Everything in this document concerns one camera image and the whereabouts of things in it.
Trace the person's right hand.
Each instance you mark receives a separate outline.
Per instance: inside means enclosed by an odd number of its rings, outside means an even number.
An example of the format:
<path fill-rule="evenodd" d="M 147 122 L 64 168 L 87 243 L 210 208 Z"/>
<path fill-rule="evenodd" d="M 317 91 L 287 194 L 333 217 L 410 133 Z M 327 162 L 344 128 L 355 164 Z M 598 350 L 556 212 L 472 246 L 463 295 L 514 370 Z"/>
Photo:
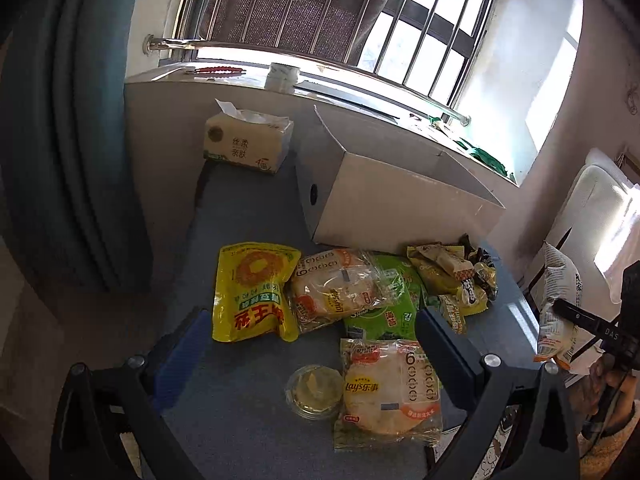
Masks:
<path fill-rule="evenodd" d="M 588 416 L 605 416 L 603 437 L 623 430 L 634 418 L 638 378 L 633 372 L 614 370 L 610 356 L 600 356 L 587 376 L 568 389 L 577 429 Z"/>

